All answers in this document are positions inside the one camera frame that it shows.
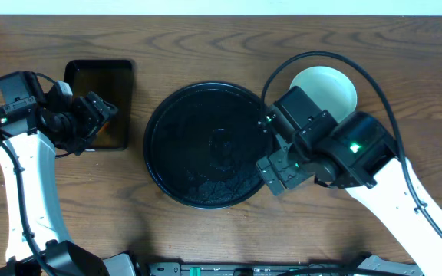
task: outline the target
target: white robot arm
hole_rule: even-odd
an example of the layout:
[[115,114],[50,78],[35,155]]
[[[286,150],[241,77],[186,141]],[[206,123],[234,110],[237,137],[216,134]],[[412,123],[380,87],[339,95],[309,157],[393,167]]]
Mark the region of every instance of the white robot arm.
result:
[[[430,197],[407,161],[412,183],[442,230],[442,210]],[[347,188],[348,193],[373,212],[426,275],[442,275],[442,239],[417,211],[405,183],[401,164],[393,158],[375,175],[377,185]]]
[[80,155],[117,108],[90,92],[71,99],[70,87],[55,82],[44,94],[33,72],[0,77],[0,165],[9,214],[7,265],[0,276],[134,276],[126,254],[102,261],[72,243],[55,184],[55,149]]

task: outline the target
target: green switch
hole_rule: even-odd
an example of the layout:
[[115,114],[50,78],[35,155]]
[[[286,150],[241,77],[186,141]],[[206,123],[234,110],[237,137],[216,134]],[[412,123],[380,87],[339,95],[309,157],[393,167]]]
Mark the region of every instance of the green switch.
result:
[[297,268],[290,268],[289,271],[297,271]]
[[200,276],[200,268],[191,268],[190,276]]

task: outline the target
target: wooden table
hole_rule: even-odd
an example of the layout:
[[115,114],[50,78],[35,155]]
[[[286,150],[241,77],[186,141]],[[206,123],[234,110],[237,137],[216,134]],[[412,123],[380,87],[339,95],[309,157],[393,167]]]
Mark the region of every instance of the wooden table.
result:
[[[442,206],[442,18],[0,16],[0,76],[25,70],[62,79],[73,59],[127,58],[137,66],[129,148],[56,160],[63,215],[81,247],[102,258],[130,248],[144,261],[346,261],[360,251],[411,261],[346,191],[309,182],[276,198],[263,187],[244,203],[206,211],[170,199],[146,170],[144,128],[167,95],[204,80],[231,81],[259,94],[284,60],[313,50],[346,55],[380,83],[416,173]],[[388,126],[371,87],[324,58],[285,70],[268,101],[317,64],[346,73],[358,89],[358,109]],[[0,267],[7,237],[0,169]]]

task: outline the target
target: white wall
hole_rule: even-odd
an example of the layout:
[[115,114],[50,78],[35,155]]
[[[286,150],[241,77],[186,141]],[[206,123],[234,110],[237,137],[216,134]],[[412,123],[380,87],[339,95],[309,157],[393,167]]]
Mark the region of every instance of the white wall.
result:
[[442,15],[442,0],[0,0],[5,15]]

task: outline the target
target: black cable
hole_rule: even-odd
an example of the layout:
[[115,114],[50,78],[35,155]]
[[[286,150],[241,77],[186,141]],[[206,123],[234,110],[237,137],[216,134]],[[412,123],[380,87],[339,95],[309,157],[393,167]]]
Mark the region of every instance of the black cable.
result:
[[52,82],[52,84],[56,84],[57,82],[55,80],[52,80],[49,76],[44,75],[43,73],[35,73],[36,76],[43,77],[47,81]]
[[[309,264],[308,268],[326,268],[325,266],[323,266],[323,264]],[[320,276],[325,276],[324,274],[326,274],[326,276],[332,276],[333,273],[321,273]]]
[[62,157],[66,157],[66,156],[68,156],[68,155],[70,155],[70,153],[59,154],[59,155],[56,155],[56,156],[55,156],[55,159],[59,159],[59,158],[62,158]]
[[2,128],[0,128],[0,132],[3,133],[4,135],[6,135],[6,138],[12,138],[13,137],[10,133],[4,131]]
[[280,71],[282,71],[282,69],[284,69],[285,67],[290,65],[292,62],[297,61],[302,58],[314,57],[314,56],[334,58],[334,59],[337,59],[337,60],[340,60],[340,61],[346,63],[347,65],[353,67],[357,72],[359,72],[369,82],[369,84],[374,88],[374,90],[376,91],[376,94],[380,97],[380,100],[383,103],[384,109],[387,112],[388,119],[390,120],[390,123],[391,123],[391,128],[393,129],[395,139],[397,140],[398,160],[401,163],[402,171],[404,172],[404,178],[405,178],[405,182],[407,183],[408,190],[411,193],[412,199],[414,199],[414,202],[417,205],[416,210],[418,210],[419,212],[421,212],[424,215],[427,222],[429,222],[430,226],[434,229],[434,231],[442,239],[441,229],[439,228],[439,226],[431,218],[431,216],[429,215],[429,213],[425,209],[427,205],[424,204],[419,199],[419,197],[417,196],[417,193],[415,192],[414,185],[412,184],[411,176],[408,172],[407,161],[405,159],[404,143],[403,143],[401,135],[400,135],[400,130],[398,129],[397,120],[395,119],[393,111],[391,110],[391,106],[388,103],[386,96],[384,95],[383,91],[381,90],[381,88],[378,85],[378,83],[376,82],[376,80],[374,80],[373,77],[364,68],[362,68],[361,66],[356,64],[354,61],[352,61],[344,56],[341,56],[340,54],[335,54],[335,53],[331,53],[331,52],[327,52],[327,51],[310,51],[310,52],[305,52],[302,54],[297,54],[296,56],[289,58],[286,62],[284,62],[277,69],[275,69],[274,73],[272,73],[271,76],[269,77],[269,79],[267,79],[266,84],[264,85],[264,88],[262,89],[261,107],[260,107],[260,110],[262,111],[262,113],[260,116],[260,118],[261,118],[260,121],[263,122],[263,117],[264,117],[264,113],[265,113],[264,102],[265,102],[265,98],[266,98],[266,94],[267,94],[267,89],[269,88],[269,85],[272,82],[272,80],[274,80],[275,76]]
[[9,159],[13,163],[13,170],[16,175],[16,189],[18,191],[18,207],[20,209],[20,220],[21,220],[21,228],[23,230],[23,236],[25,237],[28,247],[31,250],[31,253],[34,255],[35,260],[41,266],[41,268],[49,275],[56,276],[56,274],[51,270],[51,267],[48,266],[42,256],[37,251],[37,248],[34,244],[34,239],[31,235],[30,226],[28,224],[27,212],[25,208],[25,196],[23,193],[23,184],[21,182],[21,168],[18,164],[18,161],[15,157],[15,154],[0,140],[0,147],[8,154]]
[[277,276],[297,276],[302,274],[318,274],[318,273],[325,273],[325,274],[359,274],[359,275],[367,275],[367,276],[398,276],[402,274],[396,274],[391,272],[384,272],[384,271],[374,271],[374,270],[368,270],[368,269],[360,269],[360,268],[303,268],[298,269],[294,271],[288,271],[281,273]]

